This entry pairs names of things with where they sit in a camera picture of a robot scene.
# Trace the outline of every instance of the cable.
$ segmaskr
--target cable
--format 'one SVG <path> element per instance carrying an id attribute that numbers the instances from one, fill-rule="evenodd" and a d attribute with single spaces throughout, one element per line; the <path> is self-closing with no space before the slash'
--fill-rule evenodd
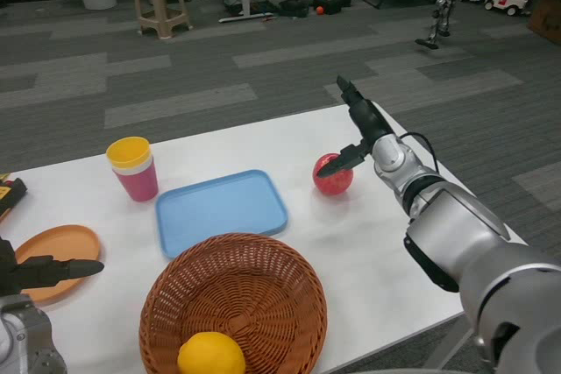
<path id="1" fill-rule="evenodd" d="M 435 171 L 437 173 L 440 173 L 440 170 L 438 169 L 438 160 L 437 160 L 437 154 L 435 153 L 435 150 L 432 148 L 432 145 L 430 144 L 430 141 L 427 139 L 426 136 L 424 136 L 421 133 L 418 133 L 416 131 L 408 131 L 407 133 L 405 133 L 404 135 L 400 136 L 400 139 L 406 138 L 407 136 L 412 136 L 412 137 L 417 137 L 417 138 L 421 138 L 424 143 L 427 145 L 427 147 L 429 148 L 430 154 L 432 155 L 432 159 L 435 162 Z"/>

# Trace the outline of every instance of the red apple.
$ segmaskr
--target red apple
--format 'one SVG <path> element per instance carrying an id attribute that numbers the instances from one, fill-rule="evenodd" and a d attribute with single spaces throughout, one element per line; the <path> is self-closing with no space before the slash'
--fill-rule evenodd
<path id="1" fill-rule="evenodd" d="M 339 171 L 337 174 L 330 175 L 320 179 L 317 172 L 321 170 L 325 164 L 338 157 L 338 153 L 327 153 L 323 155 L 314 166 L 314 183 L 320 192 L 327 196 L 343 193 L 352 183 L 352 170 Z"/>

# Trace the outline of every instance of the beige plastic stool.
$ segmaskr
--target beige plastic stool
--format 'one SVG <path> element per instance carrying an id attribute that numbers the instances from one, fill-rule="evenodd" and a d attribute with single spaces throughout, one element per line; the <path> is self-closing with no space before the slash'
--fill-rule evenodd
<path id="1" fill-rule="evenodd" d="M 152 11 L 142 11 L 140 0 L 134 0 L 134 3 L 141 33 L 145 27 L 149 27 L 158 32 L 160 39 L 170 39 L 172 28 L 177 25 L 185 24 L 189 30 L 193 28 L 183 0 L 179 0 L 180 11 L 168 8 L 166 0 L 152 0 L 154 7 Z"/>

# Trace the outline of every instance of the yellow object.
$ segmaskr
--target yellow object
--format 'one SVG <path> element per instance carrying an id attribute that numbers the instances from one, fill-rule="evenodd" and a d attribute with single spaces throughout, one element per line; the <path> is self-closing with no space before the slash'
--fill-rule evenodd
<path id="1" fill-rule="evenodd" d="M 244 374 L 244 353 L 227 335 L 203 332 L 191 336 L 177 356 L 181 374 Z"/>
<path id="2" fill-rule="evenodd" d="M 134 168 L 144 164 L 151 156 L 150 143 L 138 136 L 119 139 L 113 142 L 106 152 L 107 158 L 115 168 Z"/>
<path id="3" fill-rule="evenodd" d="M 0 199 L 2 199 L 5 195 L 8 194 L 8 192 L 10 192 L 11 187 L 7 187 L 7 186 L 0 186 Z"/>

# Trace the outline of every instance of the yellow lemon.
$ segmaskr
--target yellow lemon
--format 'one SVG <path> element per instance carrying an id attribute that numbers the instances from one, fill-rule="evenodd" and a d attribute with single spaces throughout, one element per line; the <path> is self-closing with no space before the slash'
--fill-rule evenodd
<path id="1" fill-rule="evenodd" d="M 183 343 L 177 356 L 181 374 L 244 374 L 244 353 L 222 333 L 203 332 Z"/>

